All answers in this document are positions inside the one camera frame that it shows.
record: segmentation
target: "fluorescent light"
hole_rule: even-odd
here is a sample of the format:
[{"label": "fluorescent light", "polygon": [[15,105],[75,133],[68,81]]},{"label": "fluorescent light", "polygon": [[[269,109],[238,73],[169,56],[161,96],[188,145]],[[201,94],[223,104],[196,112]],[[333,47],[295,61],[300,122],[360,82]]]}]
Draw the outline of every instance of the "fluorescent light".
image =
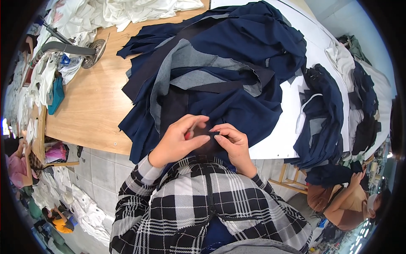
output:
[{"label": "fluorescent light", "polygon": [[359,249],[361,248],[361,245],[362,245],[362,243],[358,246],[358,248],[356,249],[356,251],[355,251],[354,254],[357,254],[357,253],[358,253]]}]

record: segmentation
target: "wooden table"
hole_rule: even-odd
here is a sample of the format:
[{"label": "wooden table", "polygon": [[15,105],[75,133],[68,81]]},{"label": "wooden table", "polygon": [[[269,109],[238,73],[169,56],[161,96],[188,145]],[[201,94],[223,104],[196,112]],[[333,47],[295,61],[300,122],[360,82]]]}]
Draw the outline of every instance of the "wooden table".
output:
[{"label": "wooden table", "polygon": [[[56,113],[46,118],[45,134],[84,147],[130,154],[132,142],[117,126],[133,107],[131,100],[121,91],[128,80],[125,72],[131,67],[131,57],[124,60],[116,53],[143,26],[179,23],[205,12],[209,0],[202,2],[204,8],[179,11],[176,17],[167,19],[130,24],[120,33],[115,27],[99,28],[95,40],[106,39],[111,33],[103,56],[92,68],[81,68],[66,86],[65,99]],[[302,9],[310,10],[304,0],[293,1],[296,2]]]},{"label": "wooden table", "polygon": [[55,167],[79,165],[79,161],[70,161],[64,163],[45,163],[44,139],[45,139],[45,120],[47,114],[48,114],[47,108],[44,105],[42,105],[41,114],[38,115],[38,107],[34,103],[31,112],[31,119],[33,123],[35,123],[35,120],[38,119],[38,126],[37,126],[37,137],[32,137],[31,151],[42,162],[42,164],[45,165],[45,167],[51,165],[54,165]]}]

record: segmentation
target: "face mask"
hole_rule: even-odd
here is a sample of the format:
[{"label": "face mask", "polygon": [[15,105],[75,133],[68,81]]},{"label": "face mask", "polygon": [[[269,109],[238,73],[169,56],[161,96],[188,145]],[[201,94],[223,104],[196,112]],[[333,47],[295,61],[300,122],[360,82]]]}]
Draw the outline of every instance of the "face mask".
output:
[{"label": "face mask", "polygon": [[374,209],[374,202],[376,197],[378,196],[377,193],[372,194],[369,196],[368,201],[367,201],[367,210],[369,211],[370,209],[373,210]]}]

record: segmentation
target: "wooden stool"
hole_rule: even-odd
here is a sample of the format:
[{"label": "wooden stool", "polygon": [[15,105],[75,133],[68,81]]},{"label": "wooden stool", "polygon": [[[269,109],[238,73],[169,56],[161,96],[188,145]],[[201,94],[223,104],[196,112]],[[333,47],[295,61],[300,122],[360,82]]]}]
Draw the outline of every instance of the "wooden stool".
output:
[{"label": "wooden stool", "polygon": [[[275,181],[275,180],[272,180],[272,179],[268,179],[268,182],[270,184],[274,183],[274,184],[277,184],[277,185],[280,185],[280,186],[283,186],[283,187],[286,187],[286,188],[289,188],[289,189],[292,189],[294,191],[298,191],[298,192],[301,192],[301,193],[304,193],[304,194],[307,195],[307,190],[306,190],[307,185],[298,182],[299,171],[301,171],[304,175],[306,175],[306,172],[304,170],[300,170],[296,166],[294,166],[294,167],[295,167],[296,173],[295,173],[295,177],[293,178],[293,180],[289,179],[289,178],[285,178],[287,164],[283,164],[281,174],[279,175],[279,180]],[[291,184],[299,185],[299,186],[301,186],[303,188],[306,188],[306,189],[300,189],[300,188],[297,188],[295,186],[291,186]]]}]

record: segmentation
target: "white table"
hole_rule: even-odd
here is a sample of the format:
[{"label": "white table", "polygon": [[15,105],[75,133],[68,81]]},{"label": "white table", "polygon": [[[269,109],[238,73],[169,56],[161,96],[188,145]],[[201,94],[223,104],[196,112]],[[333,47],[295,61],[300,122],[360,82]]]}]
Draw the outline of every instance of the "white table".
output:
[{"label": "white table", "polygon": [[[307,68],[320,63],[331,76],[336,80],[343,99],[344,123],[341,129],[343,136],[344,151],[349,150],[348,141],[348,114],[350,105],[348,101],[348,90],[340,74],[330,64],[324,49],[326,49],[332,40],[333,35],[327,31],[315,18],[307,14],[297,5],[288,0],[266,0],[277,8],[292,24],[292,27],[299,30],[307,41]],[[244,5],[252,0],[212,0],[211,8],[229,5]],[[296,121],[300,115],[299,92],[307,89],[302,76],[297,77],[292,85],[288,82],[281,84],[282,88],[282,114],[276,124],[273,132],[267,138],[249,149],[251,159],[278,159],[298,157],[293,149],[300,130],[304,124],[304,117],[301,117],[299,131],[296,131]]]}]

